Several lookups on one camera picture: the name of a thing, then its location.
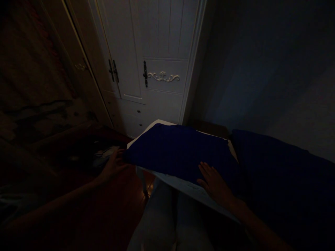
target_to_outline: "wooden floor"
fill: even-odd
[[[131,139],[109,129],[87,129],[44,147],[44,155],[86,135],[99,135],[125,143]],[[62,185],[58,195],[80,187],[94,177],[73,169],[62,169]],[[145,173],[148,194],[151,195],[154,176]],[[139,223],[147,199],[135,166],[118,174],[109,184],[86,195],[79,202],[57,213],[52,219],[20,237],[20,246],[34,250],[126,250]]]

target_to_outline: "curtain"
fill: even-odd
[[[28,1],[10,1],[0,38],[2,111],[76,97],[49,34]]]

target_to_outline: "white pants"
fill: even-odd
[[[178,192],[177,215],[173,210],[174,189],[158,178],[142,219],[128,245],[128,251],[214,250],[196,201]]]

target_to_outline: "wall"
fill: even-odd
[[[220,1],[191,119],[335,162],[334,16],[320,1]]]

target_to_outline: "hand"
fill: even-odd
[[[123,163],[122,161],[122,154],[124,151],[125,151],[124,149],[114,151],[114,153],[109,157],[109,160],[106,163],[102,172],[94,180],[95,183],[97,184],[106,183],[114,175],[126,169],[127,167],[131,166],[130,164]]]
[[[232,212],[235,206],[240,204],[241,201],[232,194],[226,182],[214,167],[200,162],[199,169],[206,182],[201,179],[198,179],[197,182],[217,204]]]

